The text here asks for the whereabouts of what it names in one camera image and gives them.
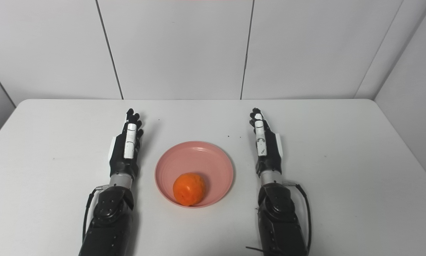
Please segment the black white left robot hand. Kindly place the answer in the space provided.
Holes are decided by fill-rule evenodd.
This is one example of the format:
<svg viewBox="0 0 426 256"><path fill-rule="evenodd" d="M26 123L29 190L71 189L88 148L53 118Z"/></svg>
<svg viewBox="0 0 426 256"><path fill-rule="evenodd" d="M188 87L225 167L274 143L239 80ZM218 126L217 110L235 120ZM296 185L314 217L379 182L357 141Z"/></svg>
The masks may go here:
<svg viewBox="0 0 426 256"><path fill-rule="evenodd" d="M140 139L143 136L140 114L132 108L126 112L126 122L122 132L115 138L115 144L109 160L110 176L118 174L130 175L135 178L138 175L137 164L140 151Z"/></svg>

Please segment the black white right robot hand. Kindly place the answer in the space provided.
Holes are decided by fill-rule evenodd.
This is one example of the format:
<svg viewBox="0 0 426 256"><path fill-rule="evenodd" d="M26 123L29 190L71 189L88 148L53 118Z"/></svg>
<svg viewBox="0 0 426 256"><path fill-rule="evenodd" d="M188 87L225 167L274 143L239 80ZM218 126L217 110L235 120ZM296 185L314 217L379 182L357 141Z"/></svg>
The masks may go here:
<svg viewBox="0 0 426 256"><path fill-rule="evenodd" d="M258 108L253 108L250 113L250 125L256 136L257 163L256 173L259 177L266 171L275 171L282 174L282 156L279 151L279 141L263 113Z"/></svg>

